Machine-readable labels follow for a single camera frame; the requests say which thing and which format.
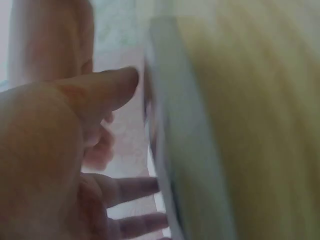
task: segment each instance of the hand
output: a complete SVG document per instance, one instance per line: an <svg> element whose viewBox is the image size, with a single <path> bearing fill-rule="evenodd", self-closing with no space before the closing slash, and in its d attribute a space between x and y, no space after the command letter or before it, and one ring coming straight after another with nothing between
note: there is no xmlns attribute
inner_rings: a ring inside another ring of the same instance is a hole
<svg viewBox="0 0 320 240"><path fill-rule="evenodd" d="M0 238L122 240L167 227L161 213L112 220L106 208L158 191L154 178L81 173L87 132L133 96L133 68L0 93Z"/></svg>
<svg viewBox="0 0 320 240"><path fill-rule="evenodd" d="M11 86L93 72L94 14L88 0L13 0L8 75ZM106 114L112 122L111 112ZM113 136L98 126L87 133L86 167L102 170L113 157Z"/></svg>

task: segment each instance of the yellow object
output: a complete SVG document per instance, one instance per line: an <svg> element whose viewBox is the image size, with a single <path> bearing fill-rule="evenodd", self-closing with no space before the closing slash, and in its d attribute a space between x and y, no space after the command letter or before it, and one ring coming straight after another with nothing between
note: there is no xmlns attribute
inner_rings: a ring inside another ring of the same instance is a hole
<svg viewBox="0 0 320 240"><path fill-rule="evenodd" d="M214 126L238 238L319 240L320 2L161 5L168 3L137 0L140 26L158 15L178 17Z"/></svg>

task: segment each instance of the textured surface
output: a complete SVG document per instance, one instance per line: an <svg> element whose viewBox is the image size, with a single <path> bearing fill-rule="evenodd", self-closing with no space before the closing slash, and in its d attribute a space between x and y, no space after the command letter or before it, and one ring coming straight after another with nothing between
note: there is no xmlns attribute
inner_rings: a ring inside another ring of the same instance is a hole
<svg viewBox="0 0 320 240"><path fill-rule="evenodd" d="M92 4L95 13L95 52L137 43L135 0L92 0Z"/></svg>

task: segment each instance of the finger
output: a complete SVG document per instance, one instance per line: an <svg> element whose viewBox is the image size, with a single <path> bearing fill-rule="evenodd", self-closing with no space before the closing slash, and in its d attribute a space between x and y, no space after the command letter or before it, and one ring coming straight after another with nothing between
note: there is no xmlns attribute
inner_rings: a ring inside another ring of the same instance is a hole
<svg viewBox="0 0 320 240"><path fill-rule="evenodd" d="M101 139L101 130L100 126L98 127L92 127L89 130L86 130L83 134L84 139L84 147L85 148L92 148Z"/></svg>
<svg viewBox="0 0 320 240"><path fill-rule="evenodd" d="M137 70L127 67L58 80L55 86L87 128L125 105L133 97L138 80Z"/></svg>
<svg viewBox="0 0 320 240"><path fill-rule="evenodd" d="M106 121L107 124L112 124L113 121L115 120L115 116L112 112L108 112L106 116L104 116L104 120Z"/></svg>
<svg viewBox="0 0 320 240"><path fill-rule="evenodd" d="M103 171L107 167L107 164L114 156L113 145L114 145L114 136L101 127L101 138L99 142L87 149L84 155L84 165L87 168Z"/></svg>
<svg viewBox="0 0 320 240"><path fill-rule="evenodd" d="M120 236L120 239L123 240L137 238L168 227L167 216L160 212L114 221L113 234L114 236Z"/></svg>
<svg viewBox="0 0 320 240"><path fill-rule="evenodd" d="M93 174L93 177L107 208L159 192L158 181L154 177L113 179L100 174Z"/></svg>

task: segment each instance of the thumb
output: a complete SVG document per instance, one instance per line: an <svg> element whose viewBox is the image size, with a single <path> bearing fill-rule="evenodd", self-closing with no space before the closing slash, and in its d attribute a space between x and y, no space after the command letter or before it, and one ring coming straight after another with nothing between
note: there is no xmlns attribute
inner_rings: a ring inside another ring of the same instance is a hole
<svg viewBox="0 0 320 240"><path fill-rule="evenodd" d="M133 67L81 75L55 82L84 127L125 105L134 95L139 74Z"/></svg>

